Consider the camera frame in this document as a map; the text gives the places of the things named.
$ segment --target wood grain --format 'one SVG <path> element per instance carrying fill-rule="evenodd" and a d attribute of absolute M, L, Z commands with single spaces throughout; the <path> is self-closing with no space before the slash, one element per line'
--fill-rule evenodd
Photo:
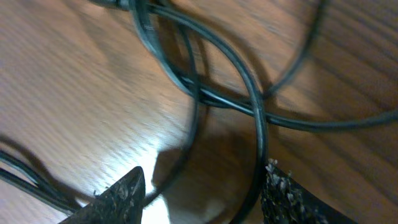
<path fill-rule="evenodd" d="M 299 49 L 317 1 L 174 3 L 269 83 Z M 5 1 L 0 12 L 1 134 L 23 144 L 83 204 L 138 165 L 147 191 L 159 184 L 178 157 L 191 102 L 141 44 L 129 13 L 79 0 Z M 332 1 L 310 56 L 267 110 L 337 121 L 398 107 L 397 15 L 393 1 Z M 209 43 L 203 48 L 210 81 L 245 94 L 230 62 Z M 317 197 L 359 223 L 398 223 L 397 123 L 270 132 L 270 156 Z M 254 149 L 252 118 L 210 108 L 186 171 L 146 208 L 143 223 L 227 222 L 249 187 Z M 4 182 L 0 195 L 1 223 L 65 218 Z M 261 220 L 257 205 L 246 223 Z"/>

